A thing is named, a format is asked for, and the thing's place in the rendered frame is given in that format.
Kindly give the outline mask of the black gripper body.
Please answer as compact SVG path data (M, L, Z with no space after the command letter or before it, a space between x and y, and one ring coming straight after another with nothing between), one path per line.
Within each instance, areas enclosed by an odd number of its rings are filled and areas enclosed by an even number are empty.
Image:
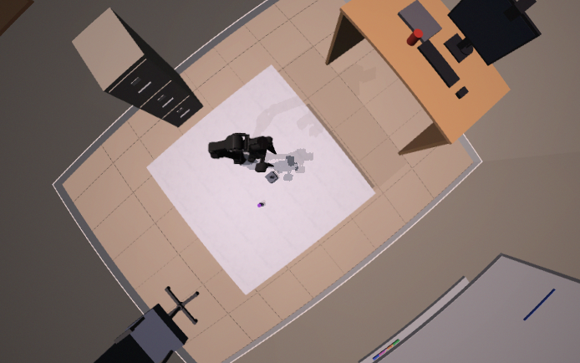
M269 135L266 136L266 138L268 140L268 147L269 147L270 144L272 143L273 138ZM256 167L255 167L256 172L265 172L267 170L267 163L264 162L265 157L266 157L266 153L267 153L267 149L254 151L252 154L250 153L250 155L254 155L254 156L260 158L260 162L256 163Z

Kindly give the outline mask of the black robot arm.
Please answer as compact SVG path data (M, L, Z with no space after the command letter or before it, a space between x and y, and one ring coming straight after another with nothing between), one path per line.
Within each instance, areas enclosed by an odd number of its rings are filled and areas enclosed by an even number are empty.
M245 137L245 140L243 140ZM212 159L220 159L222 157L231 158L234 164L243 164L246 161L244 152L249 152L247 161L253 163L258 157L252 154L254 151L264 150L268 147L268 140L266 136L257 138L250 138L246 133L233 133L229 135L224 141L209 142L209 152Z

